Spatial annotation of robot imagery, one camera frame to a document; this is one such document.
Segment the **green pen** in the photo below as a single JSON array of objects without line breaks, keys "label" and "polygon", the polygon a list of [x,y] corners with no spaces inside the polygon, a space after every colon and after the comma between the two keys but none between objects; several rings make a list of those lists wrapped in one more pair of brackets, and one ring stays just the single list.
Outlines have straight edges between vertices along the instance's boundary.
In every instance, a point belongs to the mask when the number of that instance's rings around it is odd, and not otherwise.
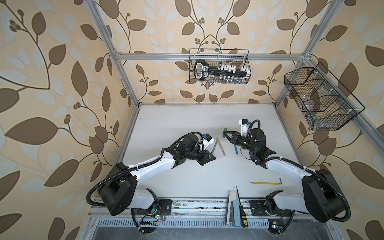
[{"label": "green pen", "polygon": [[212,155],[213,155],[214,152],[215,152],[215,149],[216,149],[217,144],[218,144],[218,141],[215,141],[215,144],[214,144],[214,146],[213,146],[213,148],[212,148],[212,151],[211,151],[211,154],[212,154]]}]

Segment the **beige pen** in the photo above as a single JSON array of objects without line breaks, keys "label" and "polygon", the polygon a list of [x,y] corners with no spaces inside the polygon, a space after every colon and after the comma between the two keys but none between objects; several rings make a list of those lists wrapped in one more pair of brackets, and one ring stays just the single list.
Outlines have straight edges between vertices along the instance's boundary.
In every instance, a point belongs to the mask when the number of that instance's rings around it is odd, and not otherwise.
[{"label": "beige pen", "polygon": [[216,138],[216,141],[217,141],[217,143],[218,143],[218,145],[219,145],[219,147],[220,147],[220,149],[221,149],[223,155],[226,156],[225,150],[224,150],[224,148],[223,148],[223,146],[222,146],[222,144],[221,144],[220,139],[219,139],[219,138]]}]

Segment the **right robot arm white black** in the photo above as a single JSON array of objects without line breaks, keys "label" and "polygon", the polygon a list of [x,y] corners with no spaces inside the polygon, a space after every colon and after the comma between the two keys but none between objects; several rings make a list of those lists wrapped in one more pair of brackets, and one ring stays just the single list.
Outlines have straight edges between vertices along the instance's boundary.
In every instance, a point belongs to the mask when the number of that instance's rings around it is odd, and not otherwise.
[{"label": "right robot arm white black", "polygon": [[290,210],[311,215],[321,223],[348,221],[351,207],[331,172],[316,171],[277,155],[267,147],[267,137],[260,124],[260,120],[242,119],[240,132],[223,131],[223,135],[231,144],[249,151],[249,159],[255,165],[279,173],[299,186],[300,191],[295,194],[277,190],[267,195],[266,212],[275,216]]}]

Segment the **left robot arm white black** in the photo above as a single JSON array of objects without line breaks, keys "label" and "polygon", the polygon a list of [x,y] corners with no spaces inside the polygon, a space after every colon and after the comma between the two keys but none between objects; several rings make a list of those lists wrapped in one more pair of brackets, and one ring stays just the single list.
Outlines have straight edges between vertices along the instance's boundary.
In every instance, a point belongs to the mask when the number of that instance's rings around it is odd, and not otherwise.
[{"label": "left robot arm white black", "polygon": [[201,166],[215,160],[215,156],[207,150],[213,142],[209,134],[191,132],[147,161],[130,166],[118,163],[104,180],[89,190],[86,201],[94,207],[106,207],[111,216],[130,209],[131,218],[139,232],[150,233],[149,227],[156,226],[161,217],[171,212],[171,201],[160,200],[153,190],[139,190],[138,186],[186,160],[196,161]]}]

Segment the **beige blue utility tool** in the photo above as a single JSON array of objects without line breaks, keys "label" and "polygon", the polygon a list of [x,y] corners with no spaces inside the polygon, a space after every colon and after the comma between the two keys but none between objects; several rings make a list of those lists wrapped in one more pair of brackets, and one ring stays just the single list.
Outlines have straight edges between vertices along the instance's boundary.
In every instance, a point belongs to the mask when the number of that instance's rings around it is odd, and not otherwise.
[{"label": "beige blue utility tool", "polygon": [[240,203],[237,192],[230,191],[227,201],[227,211],[225,218],[226,226],[241,227]]}]

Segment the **black screwdriver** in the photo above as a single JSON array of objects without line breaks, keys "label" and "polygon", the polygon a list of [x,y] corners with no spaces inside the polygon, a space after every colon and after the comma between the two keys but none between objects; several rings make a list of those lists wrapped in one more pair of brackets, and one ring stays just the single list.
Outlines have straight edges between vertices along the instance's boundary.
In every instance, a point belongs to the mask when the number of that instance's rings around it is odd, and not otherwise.
[{"label": "black screwdriver", "polygon": [[238,199],[239,199],[239,211],[240,211],[240,218],[241,218],[242,227],[247,229],[249,227],[247,215],[246,215],[246,213],[244,211],[243,205],[241,204],[238,188],[236,188],[236,190],[237,190],[237,196],[238,196]]}]

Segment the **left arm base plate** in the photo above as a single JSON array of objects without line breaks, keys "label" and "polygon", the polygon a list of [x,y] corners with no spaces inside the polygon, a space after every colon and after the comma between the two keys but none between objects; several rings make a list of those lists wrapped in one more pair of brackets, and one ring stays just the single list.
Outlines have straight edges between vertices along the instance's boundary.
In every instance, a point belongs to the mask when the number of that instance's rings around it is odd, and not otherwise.
[{"label": "left arm base plate", "polygon": [[139,216],[169,216],[172,211],[172,203],[171,199],[159,199],[155,200],[155,202],[146,210],[143,209],[134,209],[134,214]]}]

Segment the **black socket set rail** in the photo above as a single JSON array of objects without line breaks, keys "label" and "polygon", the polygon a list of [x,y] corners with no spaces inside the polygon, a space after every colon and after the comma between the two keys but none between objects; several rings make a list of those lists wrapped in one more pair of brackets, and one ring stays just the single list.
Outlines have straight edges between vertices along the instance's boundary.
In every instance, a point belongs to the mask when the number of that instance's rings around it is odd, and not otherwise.
[{"label": "black socket set rail", "polygon": [[251,76],[251,70],[246,66],[225,65],[219,64],[217,67],[214,64],[208,64],[207,61],[197,60],[192,68],[194,78],[204,80],[212,77],[231,77],[246,79]]}]

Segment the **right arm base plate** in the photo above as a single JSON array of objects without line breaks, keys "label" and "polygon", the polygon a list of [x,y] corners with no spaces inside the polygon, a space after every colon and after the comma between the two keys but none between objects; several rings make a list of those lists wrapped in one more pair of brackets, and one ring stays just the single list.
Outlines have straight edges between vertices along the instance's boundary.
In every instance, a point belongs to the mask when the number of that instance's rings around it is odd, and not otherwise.
[{"label": "right arm base plate", "polygon": [[276,217],[283,212],[277,207],[269,206],[266,200],[251,200],[249,204],[253,217]]}]

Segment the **aluminium front rail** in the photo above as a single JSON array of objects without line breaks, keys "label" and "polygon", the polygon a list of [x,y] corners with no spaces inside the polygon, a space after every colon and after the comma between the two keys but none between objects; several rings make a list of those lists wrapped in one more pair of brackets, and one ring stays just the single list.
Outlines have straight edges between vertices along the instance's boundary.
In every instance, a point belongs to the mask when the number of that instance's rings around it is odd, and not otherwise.
[{"label": "aluminium front rail", "polygon": [[[135,227],[142,228],[239,228],[225,225],[226,198],[172,198],[172,211],[169,216],[139,216],[130,209],[117,216],[111,216],[106,208],[92,207],[89,219],[95,227]],[[249,201],[265,200],[241,199],[251,229],[267,229],[270,226],[284,226],[292,216],[290,210],[282,210],[276,217],[253,217]]]}]

